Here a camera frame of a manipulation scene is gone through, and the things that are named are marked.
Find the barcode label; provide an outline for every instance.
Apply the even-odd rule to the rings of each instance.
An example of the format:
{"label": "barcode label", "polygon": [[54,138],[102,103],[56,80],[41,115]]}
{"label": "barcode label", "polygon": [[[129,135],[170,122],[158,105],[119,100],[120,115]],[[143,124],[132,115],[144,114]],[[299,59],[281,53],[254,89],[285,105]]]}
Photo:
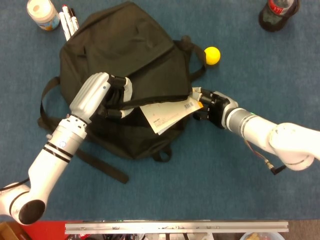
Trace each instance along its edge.
{"label": "barcode label", "polygon": [[193,104],[192,102],[189,102],[189,103],[187,103],[187,104],[184,105],[184,108],[185,108],[185,109],[189,109],[189,108],[191,108],[191,107],[193,107],[193,106],[194,106],[194,104]]}

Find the marker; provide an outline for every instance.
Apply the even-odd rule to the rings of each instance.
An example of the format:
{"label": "marker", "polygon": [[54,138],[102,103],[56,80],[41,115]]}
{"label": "marker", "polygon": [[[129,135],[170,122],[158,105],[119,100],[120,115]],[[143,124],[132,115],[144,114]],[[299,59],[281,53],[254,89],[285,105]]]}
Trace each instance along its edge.
{"label": "marker", "polygon": [[71,38],[71,36],[70,36],[69,28],[66,22],[65,14],[61,11],[59,12],[59,16],[60,16],[60,21],[61,21],[62,29],[64,32],[65,40],[68,41]]}
{"label": "marker", "polygon": [[66,24],[68,25],[70,34],[72,36],[73,34],[75,34],[75,28],[74,28],[74,25],[72,24],[72,21],[71,21],[68,6],[65,4],[62,5],[62,10],[63,10],[64,16],[65,16]]}
{"label": "marker", "polygon": [[78,19],[75,13],[75,10],[73,8],[70,8],[70,12],[71,12],[71,21],[74,27],[75,32],[79,29],[79,23],[78,23]]}

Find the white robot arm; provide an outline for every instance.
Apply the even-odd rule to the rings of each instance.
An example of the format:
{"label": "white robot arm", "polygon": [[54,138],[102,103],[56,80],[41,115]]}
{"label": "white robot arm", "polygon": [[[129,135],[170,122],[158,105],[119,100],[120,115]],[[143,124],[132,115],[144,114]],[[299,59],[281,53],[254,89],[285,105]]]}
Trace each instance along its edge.
{"label": "white robot arm", "polygon": [[29,168],[31,188],[13,183],[0,189],[0,215],[12,216],[23,225],[41,218],[53,187],[86,138],[91,116],[115,82],[127,90],[126,100],[131,99],[132,85],[128,78],[105,72],[89,77],[70,105],[71,115],[48,136],[48,142]]}
{"label": "white robot arm", "polygon": [[308,168],[320,160],[320,132],[293,123],[275,124],[243,108],[230,97],[200,87],[193,97],[206,104],[196,119],[208,119],[221,129],[228,129],[262,150],[278,156],[289,169]]}

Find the table surface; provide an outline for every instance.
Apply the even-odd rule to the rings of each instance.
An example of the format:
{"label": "table surface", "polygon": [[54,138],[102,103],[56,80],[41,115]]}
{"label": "table surface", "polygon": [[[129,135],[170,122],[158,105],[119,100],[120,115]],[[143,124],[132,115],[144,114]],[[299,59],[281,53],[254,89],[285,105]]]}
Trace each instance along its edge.
{"label": "table surface", "polygon": [[[79,23],[120,0],[53,0],[74,8]],[[220,91],[275,123],[320,130],[320,3],[302,1],[284,29],[258,23],[266,0],[136,0],[173,39],[217,46],[218,67],[194,86]],[[46,142],[37,125],[41,93],[60,72],[61,27],[41,30],[26,2],[0,8],[0,186],[27,177]],[[59,88],[47,97],[51,115],[68,106]],[[320,218],[320,162],[273,176],[238,136],[191,120],[161,164],[121,159],[93,144],[84,149],[128,173],[123,185],[75,157],[54,187],[43,220],[253,220]],[[268,155],[280,166],[281,161]]]}

